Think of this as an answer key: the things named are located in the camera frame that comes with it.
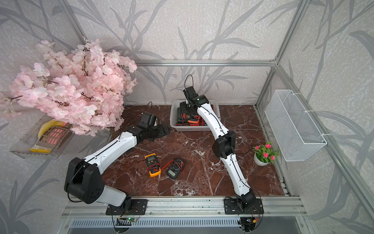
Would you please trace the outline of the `small dark grey multimeter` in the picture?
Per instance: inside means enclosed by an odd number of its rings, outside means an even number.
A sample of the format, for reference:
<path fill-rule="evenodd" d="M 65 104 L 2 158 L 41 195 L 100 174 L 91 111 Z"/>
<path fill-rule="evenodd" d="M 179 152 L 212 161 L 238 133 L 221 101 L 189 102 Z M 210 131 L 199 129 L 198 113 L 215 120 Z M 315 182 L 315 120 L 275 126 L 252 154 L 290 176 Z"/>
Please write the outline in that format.
<path fill-rule="evenodd" d="M 184 172 L 184 165 L 185 164 L 181 159 L 175 158 L 167 170 L 167 176 L 172 180 L 177 179 L 180 173 Z"/>

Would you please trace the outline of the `small black red multimeter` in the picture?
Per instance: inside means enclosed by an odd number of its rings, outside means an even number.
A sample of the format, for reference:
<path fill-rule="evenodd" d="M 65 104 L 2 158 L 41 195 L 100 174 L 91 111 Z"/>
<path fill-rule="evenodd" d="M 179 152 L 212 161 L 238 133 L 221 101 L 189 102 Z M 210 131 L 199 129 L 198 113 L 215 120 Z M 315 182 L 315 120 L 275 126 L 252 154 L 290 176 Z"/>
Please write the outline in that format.
<path fill-rule="evenodd" d="M 188 116 L 197 116 L 197 108 L 194 105 L 189 105 L 185 101 L 181 102 L 179 105 L 179 113 L 181 116 L 183 114 Z"/>

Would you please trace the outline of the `orange Victor multimeter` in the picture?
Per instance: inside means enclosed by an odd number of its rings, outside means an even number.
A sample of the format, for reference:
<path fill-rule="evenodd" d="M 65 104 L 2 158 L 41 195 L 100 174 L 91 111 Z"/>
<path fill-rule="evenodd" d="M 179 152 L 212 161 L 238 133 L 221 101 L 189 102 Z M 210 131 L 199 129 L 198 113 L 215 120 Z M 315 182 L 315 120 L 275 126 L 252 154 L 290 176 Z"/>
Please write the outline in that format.
<path fill-rule="evenodd" d="M 200 126 L 202 121 L 201 121 L 201 117 L 200 116 L 194 116 L 194 117 L 191 117 L 189 120 L 188 120 L 188 123 L 190 126 Z"/>

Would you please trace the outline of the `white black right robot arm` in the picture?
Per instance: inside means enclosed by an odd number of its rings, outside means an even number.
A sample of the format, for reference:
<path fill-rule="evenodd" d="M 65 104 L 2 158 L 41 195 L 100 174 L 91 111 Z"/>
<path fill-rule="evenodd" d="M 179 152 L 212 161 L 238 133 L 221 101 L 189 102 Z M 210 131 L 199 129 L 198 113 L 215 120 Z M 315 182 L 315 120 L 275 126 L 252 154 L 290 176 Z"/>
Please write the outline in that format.
<path fill-rule="evenodd" d="M 185 88 L 183 92 L 187 105 L 202 117 L 214 136 L 215 142 L 212 145 L 212 151 L 223 162 L 228 171 L 234 186 L 238 207 L 243 211 L 249 209 L 255 203 L 256 196 L 246 182 L 237 161 L 235 132 L 228 130 L 221 123 L 205 95 L 198 95 L 192 86 Z"/>

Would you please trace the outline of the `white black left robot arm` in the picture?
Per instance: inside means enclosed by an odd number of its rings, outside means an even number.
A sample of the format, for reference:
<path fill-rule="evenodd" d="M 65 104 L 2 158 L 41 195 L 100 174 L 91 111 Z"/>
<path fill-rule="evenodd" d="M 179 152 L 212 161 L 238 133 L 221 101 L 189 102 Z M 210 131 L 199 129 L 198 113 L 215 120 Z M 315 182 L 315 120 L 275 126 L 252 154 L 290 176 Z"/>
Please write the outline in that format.
<path fill-rule="evenodd" d="M 170 128 L 160 124 L 158 117 L 143 113 L 137 125 L 131 125 L 117 138 L 86 156 L 74 158 L 69 162 L 64 191 L 68 199 L 75 197 L 75 202 L 108 204 L 125 211 L 131 209 L 131 195 L 104 184 L 102 174 L 125 152 L 143 141 L 154 141 L 170 133 Z"/>

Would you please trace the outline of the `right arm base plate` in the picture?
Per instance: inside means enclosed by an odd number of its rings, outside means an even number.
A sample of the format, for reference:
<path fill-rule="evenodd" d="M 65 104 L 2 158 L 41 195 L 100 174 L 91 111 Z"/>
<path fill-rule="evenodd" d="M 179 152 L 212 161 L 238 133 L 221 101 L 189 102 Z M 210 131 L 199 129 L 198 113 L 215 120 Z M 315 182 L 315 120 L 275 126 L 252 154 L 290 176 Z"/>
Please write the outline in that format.
<path fill-rule="evenodd" d="M 261 199 L 255 199 L 251 205 L 243 205 L 232 197 L 224 198 L 224 209 L 226 215 L 262 215 L 264 214 Z"/>

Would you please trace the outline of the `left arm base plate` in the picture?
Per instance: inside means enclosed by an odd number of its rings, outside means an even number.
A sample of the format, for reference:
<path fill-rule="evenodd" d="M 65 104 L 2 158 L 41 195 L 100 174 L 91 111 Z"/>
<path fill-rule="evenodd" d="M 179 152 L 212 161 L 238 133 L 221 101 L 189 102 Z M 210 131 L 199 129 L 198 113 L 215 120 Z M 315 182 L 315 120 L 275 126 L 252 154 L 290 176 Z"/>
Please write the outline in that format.
<path fill-rule="evenodd" d="M 108 205 L 105 215 L 144 215 L 147 209 L 147 199 L 131 199 L 117 207 Z"/>

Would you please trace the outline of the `small yellow multimeter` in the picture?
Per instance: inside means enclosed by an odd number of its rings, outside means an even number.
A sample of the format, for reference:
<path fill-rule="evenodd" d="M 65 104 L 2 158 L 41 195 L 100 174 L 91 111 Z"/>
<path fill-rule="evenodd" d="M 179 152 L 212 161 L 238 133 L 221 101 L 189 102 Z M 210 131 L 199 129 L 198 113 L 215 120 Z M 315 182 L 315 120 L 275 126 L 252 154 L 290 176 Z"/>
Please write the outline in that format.
<path fill-rule="evenodd" d="M 156 154 L 145 156 L 145 162 L 147 165 L 147 171 L 151 178 L 159 176 L 161 174 L 161 165 L 158 162 Z"/>

